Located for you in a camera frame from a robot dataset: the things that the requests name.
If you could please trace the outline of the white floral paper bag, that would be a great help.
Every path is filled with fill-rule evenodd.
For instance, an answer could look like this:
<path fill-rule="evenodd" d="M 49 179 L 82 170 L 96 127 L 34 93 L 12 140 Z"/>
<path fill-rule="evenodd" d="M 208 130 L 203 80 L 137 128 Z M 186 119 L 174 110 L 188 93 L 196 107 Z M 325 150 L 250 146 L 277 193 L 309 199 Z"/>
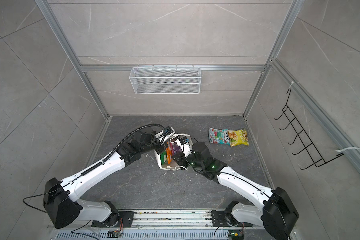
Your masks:
<path fill-rule="evenodd" d="M 189 164 L 187 157 L 192 153 L 193 142 L 188 134 L 177 134 L 172 127 L 166 132 L 155 134 L 159 143 L 163 140 L 154 155 L 161 170 L 178 171 L 187 170 Z"/>

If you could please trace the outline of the teal red snack bag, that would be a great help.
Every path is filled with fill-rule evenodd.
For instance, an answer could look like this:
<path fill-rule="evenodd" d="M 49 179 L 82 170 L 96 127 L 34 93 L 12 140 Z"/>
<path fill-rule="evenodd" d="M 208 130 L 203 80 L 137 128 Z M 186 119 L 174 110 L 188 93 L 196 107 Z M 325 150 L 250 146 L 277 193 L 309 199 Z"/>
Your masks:
<path fill-rule="evenodd" d="M 230 145 L 229 130 L 209 128 L 208 138 L 211 144 L 226 144 Z"/>

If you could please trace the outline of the yellow green snack bag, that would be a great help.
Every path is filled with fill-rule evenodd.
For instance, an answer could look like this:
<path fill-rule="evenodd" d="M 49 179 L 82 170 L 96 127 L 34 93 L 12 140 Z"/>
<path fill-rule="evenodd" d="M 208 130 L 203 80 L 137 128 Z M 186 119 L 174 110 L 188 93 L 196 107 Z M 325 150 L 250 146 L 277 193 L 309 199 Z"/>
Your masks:
<path fill-rule="evenodd" d="M 249 145 L 248 134 L 246 129 L 240 129 L 236 131 L 228 131 L 230 146 L 235 147 L 239 145 Z"/>

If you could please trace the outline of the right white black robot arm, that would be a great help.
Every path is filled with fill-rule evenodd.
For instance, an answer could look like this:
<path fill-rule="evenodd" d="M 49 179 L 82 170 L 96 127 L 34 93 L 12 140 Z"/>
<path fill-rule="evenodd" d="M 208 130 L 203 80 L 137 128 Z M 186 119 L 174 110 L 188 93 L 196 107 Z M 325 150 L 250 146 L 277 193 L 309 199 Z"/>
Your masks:
<path fill-rule="evenodd" d="M 186 140 L 177 144 L 181 153 L 175 154 L 173 159 L 179 166 L 191 167 L 196 173 L 235 191 L 253 204 L 230 203 L 225 211 L 229 224 L 263 226 L 276 240 L 290 239 L 299 213 L 285 190 L 280 187 L 271 189 L 240 175 L 226 163 L 215 159 L 204 142 L 192 144 Z"/>

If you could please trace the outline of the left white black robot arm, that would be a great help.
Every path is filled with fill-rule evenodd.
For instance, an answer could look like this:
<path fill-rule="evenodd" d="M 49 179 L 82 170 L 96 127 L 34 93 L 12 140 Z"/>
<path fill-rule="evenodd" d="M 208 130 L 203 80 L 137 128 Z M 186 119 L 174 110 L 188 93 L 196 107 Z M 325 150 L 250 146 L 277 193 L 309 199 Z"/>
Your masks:
<path fill-rule="evenodd" d="M 115 226 L 119 211 L 110 202 L 91 202 L 81 196 L 107 178 L 122 170 L 142 154 L 156 151 L 160 154 L 167 148 L 172 133 L 144 133 L 137 131 L 125 137 L 110 153 L 86 169 L 62 180 L 52 178 L 45 185 L 43 207 L 56 229 L 62 229 L 75 221 L 94 221 Z"/>

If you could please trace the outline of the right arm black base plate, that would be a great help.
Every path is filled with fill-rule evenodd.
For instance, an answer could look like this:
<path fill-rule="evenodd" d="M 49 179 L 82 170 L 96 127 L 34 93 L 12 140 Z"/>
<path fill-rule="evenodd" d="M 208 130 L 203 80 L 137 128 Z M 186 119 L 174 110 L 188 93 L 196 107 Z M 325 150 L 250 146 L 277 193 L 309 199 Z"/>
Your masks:
<path fill-rule="evenodd" d="M 214 227 L 252 227 L 250 223 L 238 222 L 231 213 L 212 210 L 210 212 Z"/>

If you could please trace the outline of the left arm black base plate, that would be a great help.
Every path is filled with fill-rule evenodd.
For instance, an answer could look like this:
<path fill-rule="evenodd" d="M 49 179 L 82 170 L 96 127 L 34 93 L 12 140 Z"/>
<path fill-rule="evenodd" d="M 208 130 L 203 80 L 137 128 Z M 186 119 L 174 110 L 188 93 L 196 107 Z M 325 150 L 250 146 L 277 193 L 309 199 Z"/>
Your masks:
<path fill-rule="evenodd" d="M 130 228 L 134 219 L 133 211 L 122 211 L 118 214 L 111 214 L 111 216 L 104 222 L 93 221 L 92 227 L 99 228 Z"/>

